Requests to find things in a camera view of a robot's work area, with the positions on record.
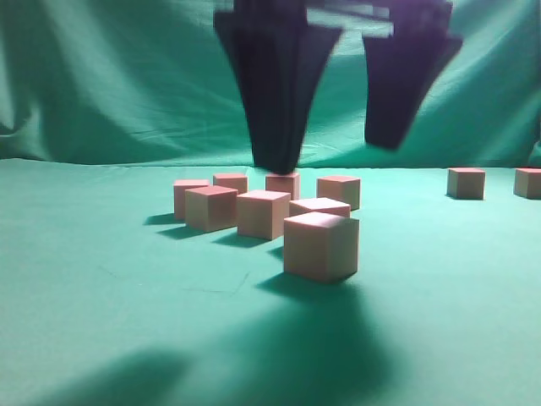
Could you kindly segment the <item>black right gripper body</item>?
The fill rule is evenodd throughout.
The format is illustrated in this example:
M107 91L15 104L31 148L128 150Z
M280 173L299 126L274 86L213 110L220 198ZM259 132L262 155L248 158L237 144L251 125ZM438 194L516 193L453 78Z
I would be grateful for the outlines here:
M349 19L392 24L395 36L452 38L453 6L448 1L236 1L234 13L241 25L236 36L255 35L257 26L305 25L308 11Z

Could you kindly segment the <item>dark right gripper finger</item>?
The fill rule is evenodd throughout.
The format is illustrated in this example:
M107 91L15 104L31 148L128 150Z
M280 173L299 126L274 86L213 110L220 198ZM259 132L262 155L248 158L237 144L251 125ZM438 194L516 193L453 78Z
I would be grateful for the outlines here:
M401 146L430 87L462 43L448 34L364 37L366 144L388 151Z
M254 165L291 173L317 86L343 30L309 23L306 8L217 10L213 26L238 85Z

